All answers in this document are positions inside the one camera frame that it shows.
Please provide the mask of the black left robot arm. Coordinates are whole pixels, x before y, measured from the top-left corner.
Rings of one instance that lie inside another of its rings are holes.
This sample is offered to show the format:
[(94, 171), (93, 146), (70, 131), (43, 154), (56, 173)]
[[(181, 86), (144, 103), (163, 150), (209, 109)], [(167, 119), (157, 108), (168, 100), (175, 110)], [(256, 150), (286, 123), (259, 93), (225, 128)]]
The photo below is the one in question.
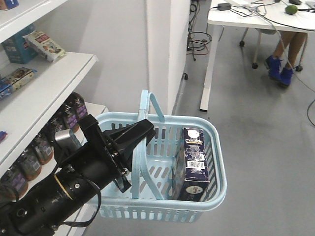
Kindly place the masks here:
[(155, 135), (147, 119), (126, 127), (102, 131), (88, 115), (79, 121), (86, 143), (37, 183), (21, 200), (0, 211), (3, 236), (51, 236), (60, 225), (86, 227), (90, 221), (70, 222), (68, 218), (92, 197), (114, 182), (121, 192), (130, 188), (126, 172), (132, 169), (133, 150)]

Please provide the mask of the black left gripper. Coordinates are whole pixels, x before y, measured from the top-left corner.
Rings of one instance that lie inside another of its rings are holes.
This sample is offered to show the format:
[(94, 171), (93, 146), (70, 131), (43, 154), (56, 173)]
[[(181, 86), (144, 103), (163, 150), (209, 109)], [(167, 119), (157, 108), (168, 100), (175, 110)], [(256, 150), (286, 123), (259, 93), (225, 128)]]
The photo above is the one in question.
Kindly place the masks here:
[(132, 125), (101, 131), (98, 121), (87, 115), (79, 121), (87, 140), (83, 146), (83, 176), (95, 182), (100, 189), (114, 182), (121, 192), (126, 192), (131, 184), (126, 174), (132, 171), (133, 150), (143, 140), (146, 145), (155, 136), (154, 125), (143, 119)]

